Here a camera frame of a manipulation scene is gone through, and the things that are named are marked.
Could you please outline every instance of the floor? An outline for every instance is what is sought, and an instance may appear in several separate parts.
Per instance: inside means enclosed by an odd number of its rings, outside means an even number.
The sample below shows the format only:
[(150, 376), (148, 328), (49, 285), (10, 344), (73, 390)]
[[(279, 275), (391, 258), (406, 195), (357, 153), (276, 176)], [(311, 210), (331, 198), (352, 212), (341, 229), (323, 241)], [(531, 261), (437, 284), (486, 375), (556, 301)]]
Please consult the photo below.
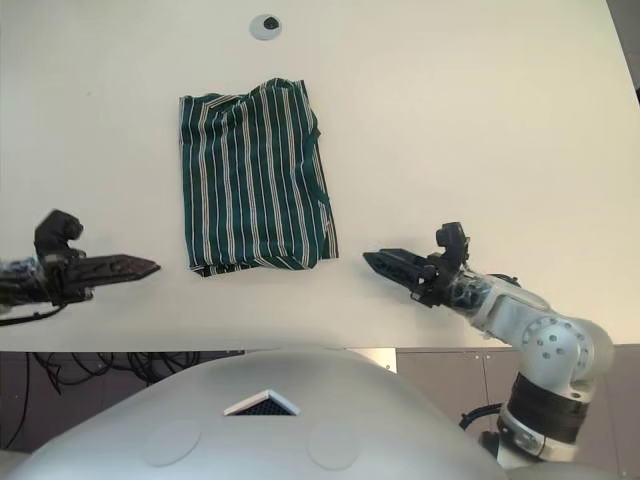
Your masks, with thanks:
[[(89, 368), (101, 362), (92, 354), (80, 354)], [(228, 355), (203, 353), (203, 360)], [(453, 421), (463, 412), (509, 397), (519, 356), (510, 350), (432, 351), (398, 350), (398, 375), (416, 385)], [(66, 357), (65, 372), (82, 375)], [(78, 386), (64, 387), (59, 395), (45, 371), (31, 361), (31, 390), (27, 419), (12, 449), (30, 452), (51, 438), (124, 400), (146, 387), (129, 372), (109, 371)], [(640, 346), (617, 347), (616, 361), (602, 382), (581, 432), (578, 461), (623, 476), (640, 476)], [(20, 420), (25, 393), (26, 362), (23, 353), (0, 354), (0, 441), (5, 445)], [(477, 437), (495, 429), (483, 418), (469, 428)]]

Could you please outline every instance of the black circular object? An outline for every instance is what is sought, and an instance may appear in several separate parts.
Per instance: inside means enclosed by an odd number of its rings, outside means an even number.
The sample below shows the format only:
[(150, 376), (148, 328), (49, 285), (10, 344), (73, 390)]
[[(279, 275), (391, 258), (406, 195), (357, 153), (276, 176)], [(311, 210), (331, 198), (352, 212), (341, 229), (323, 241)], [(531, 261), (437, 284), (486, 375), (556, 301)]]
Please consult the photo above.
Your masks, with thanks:
[(275, 30), (280, 27), (280, 22), (277, 18), (269, 17), (263, 22), (263, 25), (267, 30)]

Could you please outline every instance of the white robotic arm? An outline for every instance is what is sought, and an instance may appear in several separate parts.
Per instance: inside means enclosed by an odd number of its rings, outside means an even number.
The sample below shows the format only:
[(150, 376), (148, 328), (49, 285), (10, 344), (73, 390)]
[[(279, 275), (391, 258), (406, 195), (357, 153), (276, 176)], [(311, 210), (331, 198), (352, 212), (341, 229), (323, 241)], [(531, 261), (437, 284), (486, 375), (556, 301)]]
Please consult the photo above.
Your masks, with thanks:
[(469, 269), (469, 239), (459, 223), (443, 225), (436, 239), (443, 254), (383, 249), (364, 256), (377, 273), (408, 287), (414, 300), (447, 306), (520, 350), (518, 377), (498, 421), (500, 445), (531, 461), (571, 461), (595, 383), (613, 361), (611, 339), (592, 322), (555, 312), (515, 278)]
[(500, 413), (501, 441), (536, 458), (571, 461), (595, 383), (613, 361), (607, 333), (555, 312), (527, 290), (466, 268), (452, 282), (450, 306), (522, 352), (511, 399)]

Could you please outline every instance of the robotic arm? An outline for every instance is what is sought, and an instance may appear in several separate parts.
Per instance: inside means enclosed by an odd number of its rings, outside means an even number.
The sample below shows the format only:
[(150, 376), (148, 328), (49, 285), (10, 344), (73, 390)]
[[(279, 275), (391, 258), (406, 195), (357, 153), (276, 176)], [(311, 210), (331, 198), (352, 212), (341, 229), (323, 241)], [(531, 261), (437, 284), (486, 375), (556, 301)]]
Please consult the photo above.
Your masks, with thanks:
[(498, 420), (500, 443), (546, 461), (571, 461), (595, 383), (611, 366), (613, 344), (598, 325), (555, 312), (506, 275), (467, 266), (469, 238), (459, 223), (436, 234), (443, 254), (402, 249), (365, 253), (380, 275), (428, 306), (444, 305), (489, 337), (522, 352), (511, 398)]
[(70, 303), (91, 300), (94, 287), (142, 279), (160, 269), (150, 260), (129, 255), (87, 257), (68, 245), (82, 231), (76, 217), (53, 210), (36, 228), (37, 257), (0, 261), (0, 315), (34, 303), (58, 307), (44, 314), (0, 319), (0, 326), (47, 318)]

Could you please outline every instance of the green striped shirt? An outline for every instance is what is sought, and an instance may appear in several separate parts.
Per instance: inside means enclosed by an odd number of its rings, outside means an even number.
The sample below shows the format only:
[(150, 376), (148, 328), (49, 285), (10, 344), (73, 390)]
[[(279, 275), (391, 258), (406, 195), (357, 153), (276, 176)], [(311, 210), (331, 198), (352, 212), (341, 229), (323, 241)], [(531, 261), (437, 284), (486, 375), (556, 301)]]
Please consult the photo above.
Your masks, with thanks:
[(202, 276), (338, 257), (318, 122), (302, 81), (180, 99), (185, 235)]

